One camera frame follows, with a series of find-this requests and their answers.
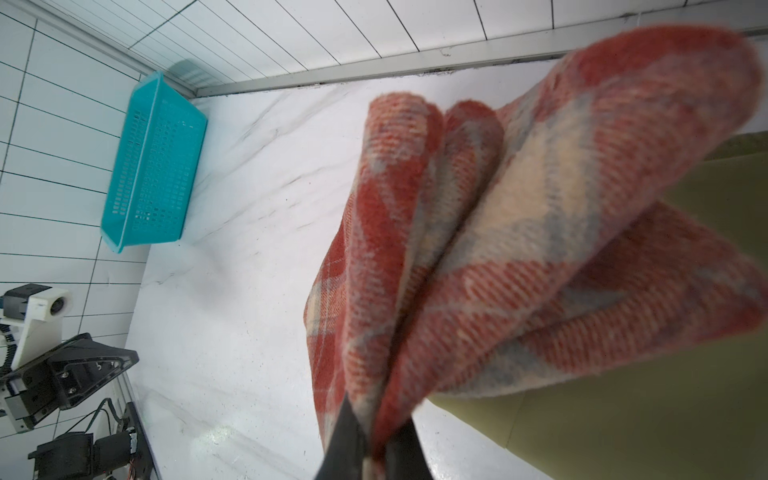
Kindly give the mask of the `red plaid skirt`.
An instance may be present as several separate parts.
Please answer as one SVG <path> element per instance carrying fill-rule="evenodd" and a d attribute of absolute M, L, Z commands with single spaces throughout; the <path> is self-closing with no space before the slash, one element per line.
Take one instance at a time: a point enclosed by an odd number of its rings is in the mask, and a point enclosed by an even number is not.
<path fill-rule="evenodd" d="M 754 115 L 763 83 L 743 35 L 658 25 L 567 54 L 500 109 L 376 98 L 304 310 L 325 452 L 345 396 L 363 479 L 386 479 L 386 444 L 425 398 L 561 381 L 507 344 Z"/>

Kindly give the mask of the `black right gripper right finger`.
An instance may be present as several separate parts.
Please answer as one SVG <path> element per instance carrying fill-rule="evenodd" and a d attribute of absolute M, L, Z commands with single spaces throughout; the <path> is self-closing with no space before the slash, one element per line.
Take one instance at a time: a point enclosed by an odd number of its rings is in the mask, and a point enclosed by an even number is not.
<path fill-rule="evenodd" d="M 433 480 L 412 419 L 386 444 L 385 475 L 387 480 Z"/>

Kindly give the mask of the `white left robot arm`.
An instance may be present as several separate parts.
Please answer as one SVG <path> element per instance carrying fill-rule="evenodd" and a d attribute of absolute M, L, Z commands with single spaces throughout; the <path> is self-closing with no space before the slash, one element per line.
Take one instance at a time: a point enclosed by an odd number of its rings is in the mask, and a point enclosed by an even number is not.
<path fill-rule="evenodd" d="M 1 414 L 10 418 L 19 433 L 35 427 L 56 410 L 69 410 L 95 395 L 130 367 L 138 354 L 96 342 L 88 333 L 78 334 L 15 371 L 1 376 Z M 136 406 L 117 411 L 113 400 L 103 399 L 91 414 L 105 412 L 116 431 L 97 439 L 89 427 L 71 427 L 28 454 L 35 479 L 109 478 L 121 467 L 133 479 L 147 479 L 154 468 L 149 444 Z"/>

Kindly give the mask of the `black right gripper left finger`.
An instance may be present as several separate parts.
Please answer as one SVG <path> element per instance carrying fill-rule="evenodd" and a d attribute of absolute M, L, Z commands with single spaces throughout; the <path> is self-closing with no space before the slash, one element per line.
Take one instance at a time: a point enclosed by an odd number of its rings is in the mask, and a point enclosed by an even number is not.
<path fill-rule="evenodd" d="M 316 480 L 362 480 L 367 439 L 348 396 L 341 404 Z"/>

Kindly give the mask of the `olive green skirt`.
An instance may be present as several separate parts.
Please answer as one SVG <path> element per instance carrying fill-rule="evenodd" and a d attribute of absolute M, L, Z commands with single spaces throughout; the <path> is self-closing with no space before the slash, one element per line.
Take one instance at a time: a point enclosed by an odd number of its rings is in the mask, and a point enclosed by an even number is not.
<path fill-rule="evenodd" d="M 437 407 L 555 479 L 767 475 L 767 158 L 696 168 L 507 344 L 562 380 Z"/>

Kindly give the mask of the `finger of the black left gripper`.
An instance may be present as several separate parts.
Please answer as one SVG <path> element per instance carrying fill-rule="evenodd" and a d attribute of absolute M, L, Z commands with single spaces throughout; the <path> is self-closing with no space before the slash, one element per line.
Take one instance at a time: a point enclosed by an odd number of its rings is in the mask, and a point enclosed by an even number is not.
<path fill-rule="evenodd" d="M 134 350 L 97 342 L 89 333 L 72 337 L 47 358 L 57 408 L 79 406 L 138 362 Z"/>

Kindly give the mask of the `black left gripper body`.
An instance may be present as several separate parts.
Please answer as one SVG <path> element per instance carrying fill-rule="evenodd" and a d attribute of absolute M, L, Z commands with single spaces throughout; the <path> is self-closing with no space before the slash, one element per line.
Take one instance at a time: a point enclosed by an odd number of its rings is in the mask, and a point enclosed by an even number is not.
<path fill-rule="evenodd" d="M 58 362 L 30 363 L 1 378 L 1 408 L 16 433 L 32 431 L 56 410 L 78 404 L 78 388 Z"/>

